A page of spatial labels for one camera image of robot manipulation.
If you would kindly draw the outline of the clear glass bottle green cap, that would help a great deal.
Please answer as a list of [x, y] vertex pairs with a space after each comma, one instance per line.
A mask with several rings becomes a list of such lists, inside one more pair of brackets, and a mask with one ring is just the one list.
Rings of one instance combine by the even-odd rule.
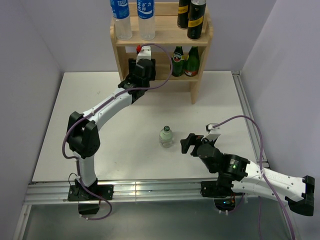
[[159, 132], [159, 143], [163, 148], [169, 148], [173, 144], [173, 132], [171, 128], [166, 125]]

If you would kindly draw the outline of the clear water bottle blue label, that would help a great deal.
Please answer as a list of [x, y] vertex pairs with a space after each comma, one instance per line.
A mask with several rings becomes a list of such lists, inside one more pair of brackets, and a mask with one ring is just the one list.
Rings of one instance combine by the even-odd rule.
[[114, 19], [115, 33], [119, 40], [127, 41], [132, 38], [130, 8], [127, 0], [110, 0]]

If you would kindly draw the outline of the black can yellow label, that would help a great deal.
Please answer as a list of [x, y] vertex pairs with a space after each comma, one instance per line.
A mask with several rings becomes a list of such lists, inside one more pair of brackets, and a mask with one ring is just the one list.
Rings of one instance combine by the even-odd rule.
[[181, 29], [188, 27], [190, 0], [179, 0], [177, 13], [177, 26]]

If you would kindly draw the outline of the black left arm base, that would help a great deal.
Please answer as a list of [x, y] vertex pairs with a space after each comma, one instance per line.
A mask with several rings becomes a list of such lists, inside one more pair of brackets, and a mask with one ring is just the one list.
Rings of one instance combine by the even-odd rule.
[[[95, 189], [91, 191], [97, 196], [110, 201], [113, 198], [114, 185], [98, 184]], [[102, 199], [88, 193], [79, 184], [71, 185], [68, 190], [68, 202], [78, 202], [78, 213], [85, 217], [94, 216], [100, 210], [100, 203]]]

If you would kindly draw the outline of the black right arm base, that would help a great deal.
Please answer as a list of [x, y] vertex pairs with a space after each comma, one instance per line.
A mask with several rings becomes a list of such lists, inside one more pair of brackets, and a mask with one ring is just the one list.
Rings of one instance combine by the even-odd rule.
[[228, 216], [234, 213], [245, 202], [244, 193], [235, 193], [230, 188], [217, 186], [217, 180], [200, 182], [200, 194], [203, 198], [211, 198], [219, 214]]

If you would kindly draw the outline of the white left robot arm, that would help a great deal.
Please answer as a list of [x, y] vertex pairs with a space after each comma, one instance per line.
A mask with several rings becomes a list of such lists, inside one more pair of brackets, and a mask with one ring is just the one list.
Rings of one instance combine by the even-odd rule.
[[64, 142], [68, 143], [75, 157], [75, 185], [83, 195], [100, 195], [94, 161], [94, 155], [101, 145], [100, 129], [115, 114], [142, 97], [149, 89], [150, 82], [155, 80], [155, 59], [142, 58], [131, 64], [133, 68], [109, 98], [87, 112], [75, 111], [69, 116]]

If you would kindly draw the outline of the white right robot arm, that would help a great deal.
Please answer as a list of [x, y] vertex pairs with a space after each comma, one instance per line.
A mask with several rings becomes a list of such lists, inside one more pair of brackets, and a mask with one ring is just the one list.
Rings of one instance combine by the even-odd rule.
[[255, 163], [247, 158], [223, 153], [216, 147], [221, 135], [220, 124], [206, 125], [207, 135], [190, 133], [180, 140], [181, 152], [193, 147], [191, 156], [199, 158], [216, 180], [201, 182], [200, 193], [205, 198], [226, 198], [232, 194], [249, 194], [278, 201], [281, 206], [299, 215], [313, 216], [315, 179], [312, 176], [293, 177]]

